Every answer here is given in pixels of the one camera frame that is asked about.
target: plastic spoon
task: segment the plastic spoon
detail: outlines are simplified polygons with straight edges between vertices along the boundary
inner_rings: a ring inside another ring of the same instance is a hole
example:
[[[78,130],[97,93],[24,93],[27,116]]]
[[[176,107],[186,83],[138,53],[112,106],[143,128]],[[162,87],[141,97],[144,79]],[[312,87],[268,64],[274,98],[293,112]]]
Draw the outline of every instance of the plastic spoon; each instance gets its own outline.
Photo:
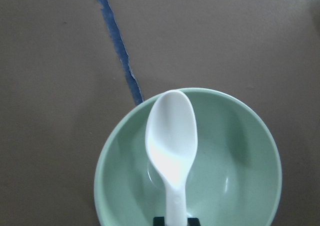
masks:
[[[195,113],[179,90],[163,93],[146,124],[145,148],[166,191],[166,226],[187,226],[186,180],[198,148]]]

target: dark object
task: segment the dark object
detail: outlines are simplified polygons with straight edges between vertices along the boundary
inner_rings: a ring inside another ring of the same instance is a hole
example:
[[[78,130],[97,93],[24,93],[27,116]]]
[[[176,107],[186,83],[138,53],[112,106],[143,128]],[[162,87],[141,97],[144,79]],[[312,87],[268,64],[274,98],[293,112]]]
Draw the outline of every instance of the dark object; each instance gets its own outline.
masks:
[[[153,226],[165,226],[165,217],[154,217]],[[188,226],[201,226],[201,225],[197,217],[189,217]]]

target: spoon handle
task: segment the spoon handle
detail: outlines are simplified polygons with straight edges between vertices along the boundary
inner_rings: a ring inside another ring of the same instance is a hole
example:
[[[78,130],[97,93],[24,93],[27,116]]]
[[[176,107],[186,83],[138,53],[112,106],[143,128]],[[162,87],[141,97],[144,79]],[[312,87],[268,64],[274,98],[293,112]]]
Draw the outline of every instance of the spoon handle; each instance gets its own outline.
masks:
[[[187,206],[185,186],[179,189],[166,187],[165,226],[187,226]]]

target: painter's tape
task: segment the painter's tape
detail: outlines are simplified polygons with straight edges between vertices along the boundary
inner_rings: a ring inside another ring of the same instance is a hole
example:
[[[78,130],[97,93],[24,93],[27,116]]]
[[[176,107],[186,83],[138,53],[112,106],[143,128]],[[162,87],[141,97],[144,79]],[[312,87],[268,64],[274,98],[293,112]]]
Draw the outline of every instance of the painter's tape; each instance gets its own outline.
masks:
[[[125,73],[125,78],[131,90],[134,102],[136,105],[138,105],[144,99],[143,99],[140,87],[138,85],[138,82],[135,78],[135,75],[130,68],[129,56],[127,54],[125,45],[122,41],[121,34],[114,17],[114,13],[111,10],[108,0],[98,0],[98,2],[102,5],[101,12],[102,12],[104,21],[108,27],[111,39],[114,44],[115,51],[120,58],[122,68]]]

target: green bowl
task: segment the green bowl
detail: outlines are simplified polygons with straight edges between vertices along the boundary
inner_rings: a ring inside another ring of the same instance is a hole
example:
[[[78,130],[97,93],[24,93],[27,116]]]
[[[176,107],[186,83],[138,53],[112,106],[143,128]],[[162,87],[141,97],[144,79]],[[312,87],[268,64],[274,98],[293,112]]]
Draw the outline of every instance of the green bowl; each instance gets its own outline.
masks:
[[[197,121],[198,151],[186,184],[189,217],[207,226],[265,226],[275,216],[282,170],[275,141],[246,104],[222,92],[181,89]],[[165,215],[163,183],[145,150],[157,96],[129,112],[106,141],[94,178],[102,226],[152,226]]]

